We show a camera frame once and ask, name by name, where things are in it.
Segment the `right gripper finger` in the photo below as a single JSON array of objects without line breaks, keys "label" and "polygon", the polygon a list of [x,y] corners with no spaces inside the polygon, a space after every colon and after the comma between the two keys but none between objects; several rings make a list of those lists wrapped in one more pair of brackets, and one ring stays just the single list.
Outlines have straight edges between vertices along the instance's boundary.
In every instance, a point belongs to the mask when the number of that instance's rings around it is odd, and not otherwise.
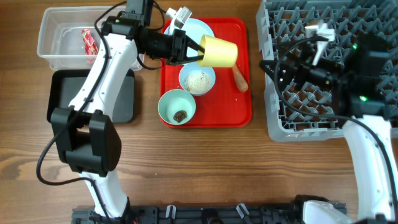
[{"label": "right gripper finger", "polygon": [[301,45],[305,45],[306,43],[306,38],[301,40],[281,42],[277,46],[278,54],[276,62],[304,62],[306,60],[304,50],[301,51],[300,55],[296,55],[294,50],[299,49]]},{"label": "right gripper finger", "polygon": [[294,63],[281,62],[276,68],[276,60],[261,60],[260,68],[277,84],[279,91],[283,92],[294,79],[299,67]]}]

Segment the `white rice pile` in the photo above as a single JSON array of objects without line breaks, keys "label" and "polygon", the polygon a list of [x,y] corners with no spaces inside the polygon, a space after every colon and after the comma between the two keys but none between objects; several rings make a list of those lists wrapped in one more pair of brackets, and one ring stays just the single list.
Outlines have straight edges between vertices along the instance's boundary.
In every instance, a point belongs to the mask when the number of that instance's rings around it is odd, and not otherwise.
[{"label": "white rice pile", "polygon": [[184,85],[188,92],[201,95],[211,89],[213,80],[207,73],[196,70],[187,75]]}]

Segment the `green bowl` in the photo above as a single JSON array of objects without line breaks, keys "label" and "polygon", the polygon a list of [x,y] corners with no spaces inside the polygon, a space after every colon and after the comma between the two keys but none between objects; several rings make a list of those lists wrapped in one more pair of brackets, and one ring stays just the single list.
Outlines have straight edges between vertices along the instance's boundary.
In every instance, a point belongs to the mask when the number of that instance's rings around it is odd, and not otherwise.
[{"label": "green bowl", "polygon": [[[196,112],[196,102],[194,97],[187,91],[173,89],[164,93],[158,102],[158,114],[163,121],[171,125],[183,125],[190,121]],[[176,112],[185,110],[187,118],[181,123],[174,121],[173,116]]]}]

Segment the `blue bowl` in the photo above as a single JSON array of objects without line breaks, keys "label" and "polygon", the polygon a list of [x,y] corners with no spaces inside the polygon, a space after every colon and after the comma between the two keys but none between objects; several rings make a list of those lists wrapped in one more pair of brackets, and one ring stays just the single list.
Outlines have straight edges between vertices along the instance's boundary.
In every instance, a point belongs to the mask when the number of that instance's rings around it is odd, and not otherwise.
[{"label": "blue bowl", "polygon": [[[211,79],[213,80],[213,85],[211,87],[211,89],[212,89],[213,86],[215,85],[215,81],[216,81],[215,71],[211,67],[200,67],[196,62],[187,63],[187,64],[185,64],[182,67],[182,69],[180,70],[180,73],[179,73],[179,77],[178,77],[178,80],[180,82],[180,86],[184,90],[186,90],[185,85],[184,85],[184,81],[185,81],[185,79],[186,79],[186,77],[187,77],[187,75],[189,73],[192,73],[193,71],[196,71],[196,70],[203,71],[203,72],[207,73],[211,77]],[[194,95],[194,96],[202,96],[202,95],[205,95],[206,93],[201,94],[201,95],[195,95],[195,94],[192,94],[192,93],[190,93],[190,94]]]}]

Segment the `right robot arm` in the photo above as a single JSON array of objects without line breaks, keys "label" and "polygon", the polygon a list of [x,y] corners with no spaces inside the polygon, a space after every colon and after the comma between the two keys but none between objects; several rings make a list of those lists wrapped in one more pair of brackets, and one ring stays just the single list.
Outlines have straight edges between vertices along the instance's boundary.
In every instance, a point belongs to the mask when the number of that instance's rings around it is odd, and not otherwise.
[{"label": "right robot arm", "polygon": [[285,42],[283,58],[261,60],[259,66],[274,82],[279,99],[290,83],[300,90],[305,83],[328,88],[333,114],[343,130],[358,186],[358,223],[397,223],[397,165],[391,144],[389,106],[378,91],[380,71],[389,59],[389,44],[382,37],[362,34],[353,44],[343,66],[315,59],[312,44],[326,41],[320,34]]}]

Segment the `dark brown food scrap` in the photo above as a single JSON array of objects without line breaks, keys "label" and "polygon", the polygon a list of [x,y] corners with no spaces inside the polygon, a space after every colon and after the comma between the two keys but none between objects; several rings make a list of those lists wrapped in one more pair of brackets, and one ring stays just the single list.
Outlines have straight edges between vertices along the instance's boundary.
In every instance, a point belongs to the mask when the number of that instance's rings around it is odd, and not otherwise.
[{"label": "dark brown food scrap", "polygon": [[186,118],[187,118],[187,112],[185,110],[180,110],[176,112],[173,116],[174,121],[176,121],[177,123],[181,123]]}]

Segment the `red snack wrapper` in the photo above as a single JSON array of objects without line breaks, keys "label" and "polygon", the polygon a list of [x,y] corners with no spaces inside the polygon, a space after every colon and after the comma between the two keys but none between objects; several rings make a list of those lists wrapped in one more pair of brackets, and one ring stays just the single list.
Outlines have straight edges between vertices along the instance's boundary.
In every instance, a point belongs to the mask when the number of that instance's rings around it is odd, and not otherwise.
[{"label": "red snack wrapper", "polygon": [[88,64],[92,65],[95,62],[94,56],[97,56],[98,54],[98,47],[96,45],[95,39],[91,34],[90,29],[83,29],[81,31],[81,35],[83,38],[85,54],[87,56],[90,56],[90,58],[88,59]]}]

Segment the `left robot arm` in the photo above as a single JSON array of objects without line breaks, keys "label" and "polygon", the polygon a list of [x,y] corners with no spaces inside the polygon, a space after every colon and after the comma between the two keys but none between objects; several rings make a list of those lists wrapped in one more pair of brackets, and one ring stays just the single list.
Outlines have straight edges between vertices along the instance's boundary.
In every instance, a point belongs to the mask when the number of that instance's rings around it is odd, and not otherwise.
[{"label": "left robot arm", "polygon": [[66,108],[55,108],[50,122],[60,160],[86,182],[95,201],[88,211],[94,223],[131,223],[134,214],[123,192],[116,166],[121,140],[112,123],[114,106],[123,81],[140,55],[162,58],[168,65],[195,62],[204,48],[184,31],[191,11],[168,9],[168,34],[150,28],[154,1],[126,1],[116,16],[104,12],[94,27],[100,37],[95,62],[80,91]]}]

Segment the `orange carrot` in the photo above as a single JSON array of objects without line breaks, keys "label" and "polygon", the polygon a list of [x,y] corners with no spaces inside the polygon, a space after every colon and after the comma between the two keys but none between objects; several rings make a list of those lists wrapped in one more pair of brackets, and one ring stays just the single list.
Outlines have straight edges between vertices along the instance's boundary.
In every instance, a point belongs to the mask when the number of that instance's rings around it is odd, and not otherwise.
[{"label": "orange carrot", "polygon": [[234,75],[234,80],[236,82],[236,86],[240,92],[246,92],[249,89],[249,85],[245,78],[243,77],[243,74],[240,72],[238,66],[234,64],[232,67],[233,75]]}]

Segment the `yellow plastic cup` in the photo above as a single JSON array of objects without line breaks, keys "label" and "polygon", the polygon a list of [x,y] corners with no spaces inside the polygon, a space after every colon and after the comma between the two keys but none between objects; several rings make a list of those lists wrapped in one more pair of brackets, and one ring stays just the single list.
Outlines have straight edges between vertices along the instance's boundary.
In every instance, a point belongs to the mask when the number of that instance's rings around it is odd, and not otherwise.
[{"label": "yellow plastic cup", "polygon": [[238,46],[235,43],[203,35],[200,46],[205,49],[204,53],[198,52],[198,56],[203,56],[198,61],[198,65],[201,67],[230,68],[237,61]]}]

